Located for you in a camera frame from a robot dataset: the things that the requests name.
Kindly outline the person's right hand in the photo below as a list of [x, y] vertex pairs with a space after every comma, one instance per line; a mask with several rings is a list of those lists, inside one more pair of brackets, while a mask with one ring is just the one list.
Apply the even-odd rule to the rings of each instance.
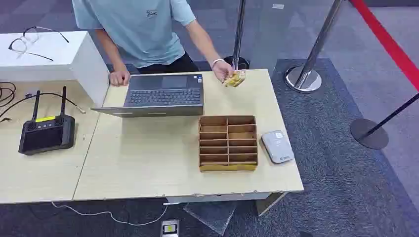
[[130, 80], [128, 71], [114, 71], [109, 74], [109, 82], [113, 86], [127, 86]]

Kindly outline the person's left hand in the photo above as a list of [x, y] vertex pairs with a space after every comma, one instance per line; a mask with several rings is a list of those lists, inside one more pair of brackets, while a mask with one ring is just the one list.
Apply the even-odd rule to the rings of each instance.
[[212, 71], [214, 72], [216, 78], [221, 82], [233, 76], [234, 70], [230, 64], [228, 64], [224, 59], [217, 59], [212, 64]]

